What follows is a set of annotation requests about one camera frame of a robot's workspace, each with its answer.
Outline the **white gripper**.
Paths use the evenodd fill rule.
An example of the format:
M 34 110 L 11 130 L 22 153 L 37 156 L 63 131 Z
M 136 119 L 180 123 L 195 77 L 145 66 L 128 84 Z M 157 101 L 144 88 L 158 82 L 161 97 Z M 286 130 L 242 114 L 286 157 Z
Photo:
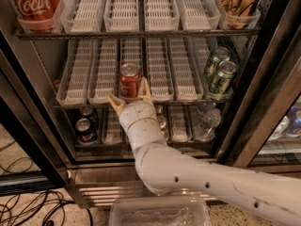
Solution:
M 145 77 L 141 78 L 138 91 L 138 99 L 142 101 L 126 105 L 123 100 L 111 93 L 107 95 L 107 99 L 119 116 L 119 123 L 129 139 L 133 152 L 151 143 L 166 143 L 157 120 L 155 107 L 151 104 L 151 90 Z

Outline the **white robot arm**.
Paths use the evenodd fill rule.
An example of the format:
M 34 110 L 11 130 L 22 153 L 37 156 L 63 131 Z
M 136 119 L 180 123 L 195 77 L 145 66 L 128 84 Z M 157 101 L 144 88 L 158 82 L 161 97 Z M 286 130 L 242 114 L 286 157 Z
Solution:
M 211 164 L 169 147 L 145 78 L 130 103 L 113 94 L 107 98 L 129 139 L 135 170 L 150 192 L 188 188 L 285 226 L 301 226 L 300 179 Z

